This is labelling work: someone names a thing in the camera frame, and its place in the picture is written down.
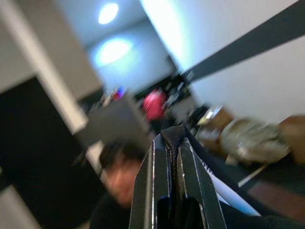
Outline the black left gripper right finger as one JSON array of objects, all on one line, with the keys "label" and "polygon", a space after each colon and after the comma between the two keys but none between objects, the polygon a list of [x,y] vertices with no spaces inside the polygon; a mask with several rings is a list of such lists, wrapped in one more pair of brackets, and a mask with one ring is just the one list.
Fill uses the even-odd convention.
[{"label": "black left gripper right finger", "polygon": [[181,198],[179,228],[225,229],[226,223],[212,179],[187,138],[178,146],[176,167]]}]

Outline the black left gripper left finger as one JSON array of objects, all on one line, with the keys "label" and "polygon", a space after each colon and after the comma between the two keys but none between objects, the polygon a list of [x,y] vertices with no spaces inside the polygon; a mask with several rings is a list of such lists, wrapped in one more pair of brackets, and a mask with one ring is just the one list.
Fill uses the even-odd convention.
[{"label": "black left gripper left finger", "polygon": [[135,180],[130,229],[167,229],[170,213],[168,153],[161,135],[153,140]]}]

